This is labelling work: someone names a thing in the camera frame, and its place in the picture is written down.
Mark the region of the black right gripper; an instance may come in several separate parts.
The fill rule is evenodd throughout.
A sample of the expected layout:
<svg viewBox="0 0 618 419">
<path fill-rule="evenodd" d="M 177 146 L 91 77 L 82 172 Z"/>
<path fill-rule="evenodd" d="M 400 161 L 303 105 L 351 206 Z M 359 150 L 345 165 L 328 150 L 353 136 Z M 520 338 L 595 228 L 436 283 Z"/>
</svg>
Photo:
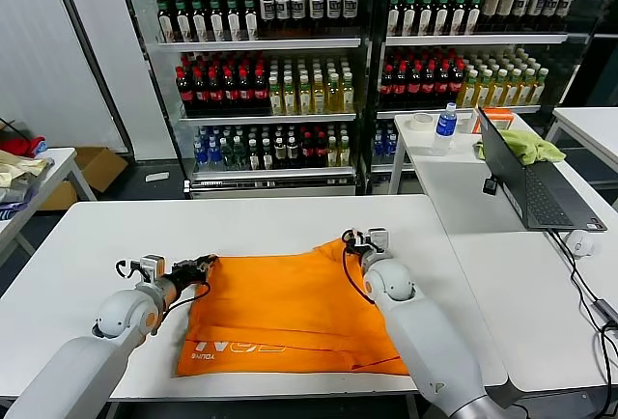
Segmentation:
<svg viewBox="0 0 618 419">
<path fill-rule="evenodd" d="M 356 234 L 356 230 L 348 229 L 342 234 L 342 239 L 350 239 L 346 242 L 346 248 L 352 254 L 363 257 L 371 252 L 371 246 L 366 242 L 366 237 L 363 234 Z"/>
</svg>

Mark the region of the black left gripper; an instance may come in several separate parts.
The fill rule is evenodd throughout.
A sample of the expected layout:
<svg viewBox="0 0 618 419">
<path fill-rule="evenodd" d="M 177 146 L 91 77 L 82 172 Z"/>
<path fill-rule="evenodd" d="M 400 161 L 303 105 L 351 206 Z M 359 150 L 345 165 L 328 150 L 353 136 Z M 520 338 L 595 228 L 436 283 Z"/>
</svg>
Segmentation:
<svg viewBox="0 0 618 419">
<path fill-rule="evenodd" d="M 212 265 L 217 261 L 217 256 L 209 254 L 192 260 L 192 265 L 173 265 L 169 273 L 169 280 L 176 287 L 188 287 L 192 284 L 201 284 L 208 280 Z"/>
</svg>

